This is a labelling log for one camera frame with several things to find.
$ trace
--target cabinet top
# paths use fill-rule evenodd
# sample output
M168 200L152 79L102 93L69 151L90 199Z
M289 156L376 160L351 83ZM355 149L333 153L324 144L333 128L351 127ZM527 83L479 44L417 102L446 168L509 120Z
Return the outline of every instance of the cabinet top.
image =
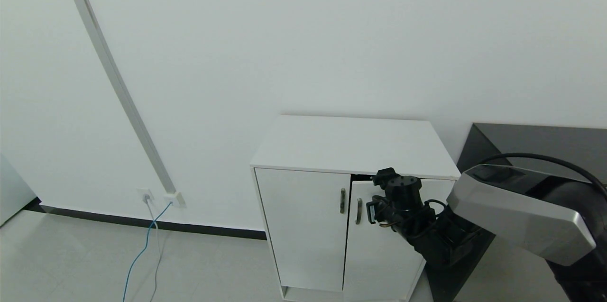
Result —
M279 116L251 160L256 168L457 179L460 172L427 121Z

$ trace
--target gray floor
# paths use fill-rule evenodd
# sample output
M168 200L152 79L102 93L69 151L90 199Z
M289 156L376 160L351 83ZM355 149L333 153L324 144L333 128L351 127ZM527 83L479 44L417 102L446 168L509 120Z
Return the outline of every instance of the gray floor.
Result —
M131 273L127 301L147 302L155 230ZM0 229L0 301L120 302L146 229L22 211ZM155 302L279 302L265 241L160 231Z

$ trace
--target white wall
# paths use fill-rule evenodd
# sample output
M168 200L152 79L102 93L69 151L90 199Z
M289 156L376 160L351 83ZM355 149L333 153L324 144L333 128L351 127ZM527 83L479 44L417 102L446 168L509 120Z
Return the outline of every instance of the white wall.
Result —
M607 0L91 2L188 203L167 220L262 229L248 162L281 112L428 119L454 159L472 121L607 127ZM134 188L162 189L73 2L2 9L7 157L45 204L145 217Z
M45 205L149 218L135 187L162 187L74 1L0 0L0 13L3 155Z
M454 159L472 121L607 127L607 0L91 2L191 222L262 227L281 112L429 119Z

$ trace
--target blue cable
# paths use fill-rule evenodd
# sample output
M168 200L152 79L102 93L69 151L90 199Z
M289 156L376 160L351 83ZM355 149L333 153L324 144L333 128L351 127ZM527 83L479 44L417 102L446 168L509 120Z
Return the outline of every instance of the blue cable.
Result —
M147 235L146 235L146 246L143 248L143 250L141 250L141 252L139 252L139 255L137 255L137 257L135 257L135 260L133 261L133 263L130 265L129 268L129 273L126 275L126 283L124 283L124 294L122 295L122 302L124 302L126 300L126 288L129 286L129 276L130 276L130 271L133 270L133 265L135 265L135 262L137 261L137 259L139 259L139 256L141 256L143 254L143 252L146 250L147 248L147 244L149 242L150 239L150 231L152 230L152 226L154 226L154 223L156 222L156 220L158 220L158 218L160 218L166 211L167 209L169 209L169 206L171 206L173 202L169 202L169 204L165 207L165 209L158 215L158 217L156 217L156 219L152 220L152 224L150 224L150 226L147 227Z

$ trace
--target black cable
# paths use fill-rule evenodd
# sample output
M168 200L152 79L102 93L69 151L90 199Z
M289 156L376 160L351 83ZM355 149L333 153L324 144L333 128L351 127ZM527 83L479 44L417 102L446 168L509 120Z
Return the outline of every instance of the black cable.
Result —
M586 179L588 179L588 181L590 181L590 183L592 183L593 187L596 188L601 194L603 194L603 196L607 200L607 188L603 185L603 183L601 183L601 181L599 179L597 179L596 176L590 174L590 172L588 172L584 168L581 168L580 166L576 166L575 164L572 164L571 162L557 159L552 156L538 155L538 154L532 154L532 153L503 153L503 154L490 156L490 157L482 160L481 162L479 162L479 164L485 164L486 162L489 162L491 160L504 159L506 157L523 157L523 158L527 158L527 159L543 160L546 162L552 162L553 164L558 164L558 165L564 166L566 168L569 168L569 169L573 170L574 172L577 172L581 176L585 177Z
M441 205L443 207L443 209L447 208L447 204L446 203L444 203L442 201L438 201L436 199L428 199L423 204L424 205L430 205L431 202L438 203L439 205Z
M426 227L425 229L423 229L423 231L419 232L416 235L407 235L406 238L407 240L414 240L414 239L418 239L420 237L423 237L423 235L425 235L426 233L428 233L429 231L431 231L434 226L436 226L437 221L432 222L430 225L428 225L428 227Z
M419 211L417 211L417 212L415 212L414 214L412 214L412 215L408 216L408 217L407 217L407 218L405 218L404 220L401 220L401 221L393 221L393 222L390 222L390 223L388 223L388 224L381 224L381 223L380 223L380 224L379 224L379 226L381 226L381 227L390 227L390 226L392 226L392 225L400 224L400 227L404 227L404 226L405 226L405 224L407 224L408 222L410 222L410 221L414 220L414 218L415 218L416 216L418 216L418 215L422 214L423 212L428 211L429 209L430 209L430 205L429 205L429 204L426 204L426 205L425 205L425 206L423 206L421 209L419 209Z

